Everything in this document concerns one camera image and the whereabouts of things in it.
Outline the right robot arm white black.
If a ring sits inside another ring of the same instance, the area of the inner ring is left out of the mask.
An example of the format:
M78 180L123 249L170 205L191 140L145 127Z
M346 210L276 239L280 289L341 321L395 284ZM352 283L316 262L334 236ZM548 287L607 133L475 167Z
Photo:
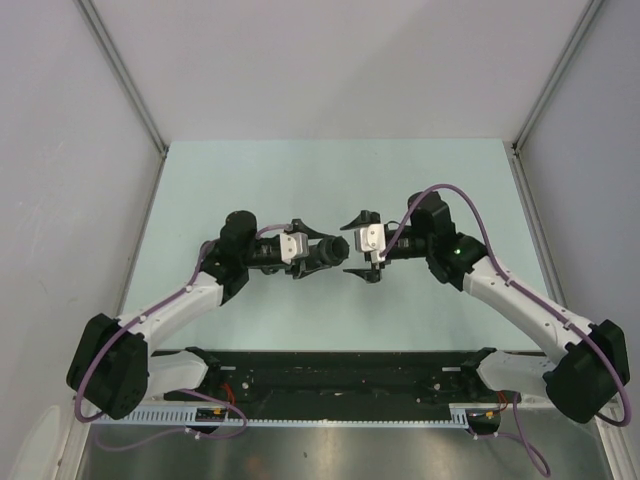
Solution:
M412 195L396 228L364 210L345 225L368 262L354 275L377 283L394 260L423 259L442 284L494 309L540 349L538 356L494 348L478 351L463 366L461 388L473 401L495 391L549 400L577 423L592 418L617 427L630 424L626 386L630 369L623 330L595 323L532 290L496 256L489 237L458 231L436 184Z

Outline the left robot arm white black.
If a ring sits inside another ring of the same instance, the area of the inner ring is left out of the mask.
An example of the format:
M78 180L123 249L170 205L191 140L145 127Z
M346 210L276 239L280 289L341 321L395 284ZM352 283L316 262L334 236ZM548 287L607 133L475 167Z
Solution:
M253 213L234 211L217 238L201 245L191 277L177 291L137 313L91 318L66 377L76 393L76 419L122 419L143 399L180 389L202 400L214 397L221 376L201 356L183 351L152 361L152 354L191 321L231 301L248 283L250 270L282 271L299 280L349 255L342 237L317 232L299 219L278 231L267 237Z

